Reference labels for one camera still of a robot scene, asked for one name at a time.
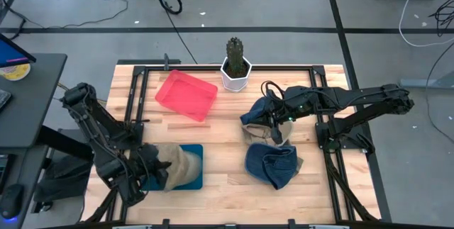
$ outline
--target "blue mat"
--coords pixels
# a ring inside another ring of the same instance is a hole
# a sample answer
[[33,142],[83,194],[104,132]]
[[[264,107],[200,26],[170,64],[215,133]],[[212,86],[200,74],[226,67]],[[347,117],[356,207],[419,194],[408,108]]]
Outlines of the blue mat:
[[[180,147],[187,152],[192,152],[195,155],[200,157],[201,160],[201,171],[199,176],[194,180],[193,182],[190,182],[188,184],[182,185],[182,186],[177,186],[173,190],[199,190],[202,188],[204,185],[204,147],[200,144],[190,144],[190,145],[180,145]],[[151,176],[151,184],[147,184],[145,182],[143,184],[142,190],[144,191],[162,191],[162,188],[160,188],[157,183],[156,179]]]

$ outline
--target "black desk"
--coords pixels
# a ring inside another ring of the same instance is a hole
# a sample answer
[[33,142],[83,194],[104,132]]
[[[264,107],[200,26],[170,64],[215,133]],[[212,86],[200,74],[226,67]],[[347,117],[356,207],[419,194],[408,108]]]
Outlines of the black desk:
[[[10,82],[0,77],[0,89],[13,95],[13,100],[0,112],[0,153],[16,155],[5,187],[17,181],[24,185],[22,211],[11,221],[0,217],[2,229],[21,228],[28,212],[49,148],[47,145],[36,144],[40,142],[41,130],[46,128],[42,127],[44,117],[67,58],[63,54],[33,56],[37,62],[32,65],[31,72],[25,79]],[[22,174],[18,179],[21,165]]]

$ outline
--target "computer monitor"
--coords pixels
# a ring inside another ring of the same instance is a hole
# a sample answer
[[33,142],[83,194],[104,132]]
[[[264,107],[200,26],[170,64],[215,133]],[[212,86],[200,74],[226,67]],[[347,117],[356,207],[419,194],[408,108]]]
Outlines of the computer monitor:
[[0,34],[0,68],[32,62],[36,62],[33,56]]

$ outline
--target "keyboard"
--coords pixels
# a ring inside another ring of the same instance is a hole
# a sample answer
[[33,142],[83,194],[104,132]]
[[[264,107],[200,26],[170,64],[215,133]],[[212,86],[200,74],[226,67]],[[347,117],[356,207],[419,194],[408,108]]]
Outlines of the keyboard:
[[3,193],[9,171],[11,170],[11,166],[13,166],[14,157],[15,155],[0,154],[0,194]]
[[8,103],[10,98],[11,98],[10,93],[0,89],[0,111],[3,107],[6,106],[6,103]]

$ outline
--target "hexagonal white pot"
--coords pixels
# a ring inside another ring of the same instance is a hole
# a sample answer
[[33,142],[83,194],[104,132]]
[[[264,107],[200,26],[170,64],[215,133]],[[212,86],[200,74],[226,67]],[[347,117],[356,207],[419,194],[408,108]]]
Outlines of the hexagonal white pot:
[[233,79],[233,78],[229,77],[223,69],[224,65],[228,61],[227,57],[224,59],[224,62],[222,63],[222,66],[221,66],[221,75],[222,75],[222,84],[224,85],[225,89],[227,89],[229,91],[233,91],[233,92],[239,92],[243,88],[245,88],[246,85],[248,84],[250,70],[252,69],[253,66],[246,58],[244,58],[244,56],[243,56],[243,60],[248,65],[248,74],[246,75],[246,77],[240,77],[240,78]]

